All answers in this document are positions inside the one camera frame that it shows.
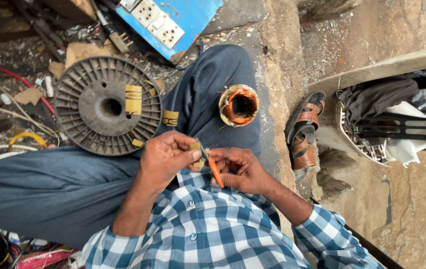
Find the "blue checkered shirt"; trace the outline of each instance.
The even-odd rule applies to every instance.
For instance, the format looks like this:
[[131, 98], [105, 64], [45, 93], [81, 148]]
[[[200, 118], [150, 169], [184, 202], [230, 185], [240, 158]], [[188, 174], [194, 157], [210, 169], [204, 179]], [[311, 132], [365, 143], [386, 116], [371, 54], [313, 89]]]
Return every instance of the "blue checkered shirt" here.
[[336, 212], [315, 205], [293, 227], [295, 245], [263, 196], [221, 189], [206, 173], [183, 169], [177, 178], [179, 189], [156, 198], [144, 235], [118, 236], [106, 227], [84, 246], [85, 267], [311, 268], [301, 249], [319, 258], [319, 268], [382, 268]]

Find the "brown sandal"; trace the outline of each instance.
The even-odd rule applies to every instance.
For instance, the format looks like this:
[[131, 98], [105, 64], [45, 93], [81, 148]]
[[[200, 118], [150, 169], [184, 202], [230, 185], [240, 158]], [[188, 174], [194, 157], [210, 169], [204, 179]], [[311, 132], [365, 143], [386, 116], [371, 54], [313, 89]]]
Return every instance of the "brown sandal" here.
[[291, 145], [293, 143], [294, 135], [303, 125], [313, 125], [314, 130], [319, 128], [318, 117], [324, 111], [325, 99], [326, 95], [322, 91], [315, 91], [306, 95], [286, 125], [284, 130], [286, 144]]
[[309, 167], [316, 165], [316, 146], [313, 141], [314, 125], [306, 124], [297, 129], [290, 147], [291, 164], [296, 181], [303, 180]]

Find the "blue jeans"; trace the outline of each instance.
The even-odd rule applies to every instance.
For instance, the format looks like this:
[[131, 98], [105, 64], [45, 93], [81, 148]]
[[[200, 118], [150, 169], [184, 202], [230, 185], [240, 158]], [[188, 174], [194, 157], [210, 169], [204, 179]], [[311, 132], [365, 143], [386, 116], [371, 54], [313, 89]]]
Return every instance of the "blue jeans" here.
[[[260, 113], [237, 128], [220, 118], [218, 91], [236, 84], [256, 90], [246, 51], [233, 45], [208, 49], [164, 96], [163, 108], [179, 112], [178, 125], [161, 125], [156, 135], [177, 130], [209, 148], [249, 148], [259, 159]], [[141, 154], [108, 157], [65, 146], [0, 160], [0, 229], [83, 248], [113, 222]]]

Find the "man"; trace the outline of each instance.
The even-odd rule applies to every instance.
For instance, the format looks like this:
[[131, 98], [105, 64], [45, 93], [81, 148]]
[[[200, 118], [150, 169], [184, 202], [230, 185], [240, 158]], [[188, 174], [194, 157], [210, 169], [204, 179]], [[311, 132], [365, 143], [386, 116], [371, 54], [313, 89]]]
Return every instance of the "man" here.
[[[176, 131], [162, 125], [142, 152], [105, 157], [61, 147], [0, 160], [0, 228], [83, 248], [87, 268], [310, 268], [281, 233], [274, 204], [318, 267], [381, 268], [339, 214], [264, 171], [260, 119], [225, 127], [218, 91], [237, 84], [256, 88], [248, 54], [212, 47], [163, 101], [179, 112]], [[192, 167], [200, 157], [189, 150], [193, 137], [212, 148], [224, 189], [207, 168]]]

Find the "wire spool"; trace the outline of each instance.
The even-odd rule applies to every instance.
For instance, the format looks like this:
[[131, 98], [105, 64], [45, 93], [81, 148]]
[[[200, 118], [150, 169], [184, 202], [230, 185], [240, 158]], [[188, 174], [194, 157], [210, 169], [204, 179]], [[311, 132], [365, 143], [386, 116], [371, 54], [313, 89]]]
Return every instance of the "wire spool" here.
[[229, 87], [220, 97], [221, 119], [230, 126], [241, 127], [252, 122], [259, 110], [259, 97], [248, 85]]
[[[142, 112], [125, 112], [125, 86], [142, 87]], [[160, 126], [162, 105], [154, 80], [115, 57], [90, 57], [70, 66], [55, 87], [55, 111], [65, 134], [90, 152], [120, 156], [140, 149]]]

